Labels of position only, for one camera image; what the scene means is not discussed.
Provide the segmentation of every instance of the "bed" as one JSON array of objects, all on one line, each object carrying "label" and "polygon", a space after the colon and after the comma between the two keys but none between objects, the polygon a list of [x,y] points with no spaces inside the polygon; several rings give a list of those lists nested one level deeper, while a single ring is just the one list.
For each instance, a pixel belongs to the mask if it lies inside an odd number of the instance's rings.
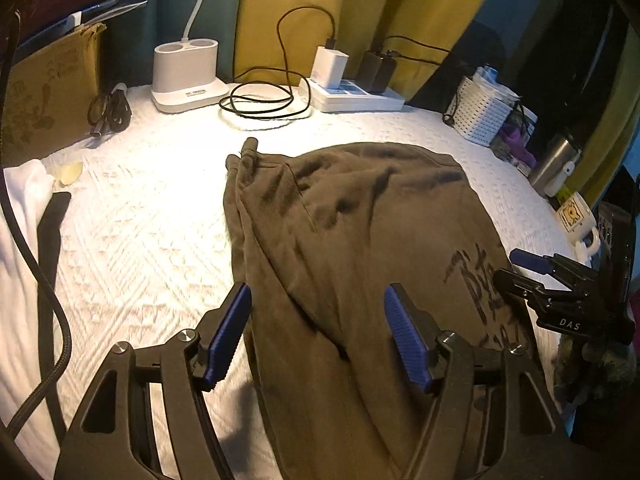
[{"label": "bed", "polygon": [[[56,281],[74,338],[70,365],[58,383],[67,424],[116,341],[135,347],[163,343],[178,330],[195,326],[231,288],[222,209],[225,158],[237,153],[249,136],[257,137],[263,153],[291,156],[359,141],[405,142],[449,153],[465,170],[507,253],[523,248],[574,257],[552,209],[525,177],[487,148],[460,137],[435,112],[405,107],[393,113],[311,112],[303,120],[252,121],[217,107],[161,114],[149,87],[130,89],[128,98],[133,116],[126,131],[82,140],[42,161],[49,172],[77,160],[84,164],[80,178],[65,189],[72,200],[61,227]],[[558,286],[548,276],[536,278]],[[535,322],[535,314],[529,313]],[[559,337],[535,330],[551,387]],[[54,336],[59,349],[57,327]],[[36,336],[22,342],[22,355],[37,362]],[[24,381],[24,396],[36,384]],[[281,478],[242,342],[225,381],[205,396],[236,478]],[[177,478],[159,386],[152,391],[152,405],[162,469]],[[58,444],[42,406],[36,415],[18,445],[44,478],[52,478]]]}]

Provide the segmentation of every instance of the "power adapter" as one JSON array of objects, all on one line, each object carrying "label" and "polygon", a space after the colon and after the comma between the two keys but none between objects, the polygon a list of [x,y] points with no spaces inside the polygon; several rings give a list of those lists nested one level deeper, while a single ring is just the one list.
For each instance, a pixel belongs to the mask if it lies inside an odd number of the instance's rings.
[{"label": "power adapter", "polygon": [[367,50],[362,57],[355,83],[370,94],[382,94],[396,70],[394,56]]},{"label": "power adapter", "polygon": [[349,56],[339,50],[319,46],[311,69],[311,81],[318,83],[322,88],[337,89],[348,59]]}]

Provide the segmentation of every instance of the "plastic basket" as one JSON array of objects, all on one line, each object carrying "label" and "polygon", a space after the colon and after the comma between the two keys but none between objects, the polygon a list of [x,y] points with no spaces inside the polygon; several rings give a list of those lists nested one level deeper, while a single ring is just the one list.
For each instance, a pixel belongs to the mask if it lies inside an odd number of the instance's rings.
[{"label": "plastic basket", "polygon": [[[474,81],[465,77],[458,87],[458,109],[453,114],[454,128],[465,139],[481,146],[488,146],[504,124],[512,108],[487,95]],[[447,114],[456,105],[453,97]]]}]

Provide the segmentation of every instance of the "green curtain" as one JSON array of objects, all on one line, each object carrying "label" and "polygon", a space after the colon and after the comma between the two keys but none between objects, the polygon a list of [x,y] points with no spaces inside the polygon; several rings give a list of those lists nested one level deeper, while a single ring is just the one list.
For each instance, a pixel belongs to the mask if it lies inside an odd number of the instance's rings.
[{"label": "green curtain", "polygon": [[602,197],[634,138],[640,117],[640,38],[630,26],[609,103],[585,147],[574,174],[566,181],[590,206]]},{"label": "green curtain", "polygon": [[[232,77],[239,0],[204,0],[191,27],[191,38],[218,40],[218,76]],[[128,86],[150,84],[154,48],[182,37],[196,0],[148,0],[107,22],[102,37],[101,82],[106,89],[123,81]]]}]

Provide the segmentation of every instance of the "small yellow object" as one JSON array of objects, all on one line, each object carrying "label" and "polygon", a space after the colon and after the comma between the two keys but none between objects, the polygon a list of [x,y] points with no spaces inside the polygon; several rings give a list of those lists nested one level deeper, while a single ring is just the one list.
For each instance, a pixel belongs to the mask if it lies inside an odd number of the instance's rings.
[{"label": "small yellow object", "polygon": [[569,200],[569,197],[574,194],[574,192],[569,189],[566,184],[564,184],[561,188],[560,191],[558,191],[556,193],[556,198],[558,199],[558,202],[562,205],[563,203],[565,203],[567,200]]},{"label": "small yellow object", "polygon": [[71,186],[82,174],[82,162],[73,162],[60,168],[59,181],[63,186]]}]

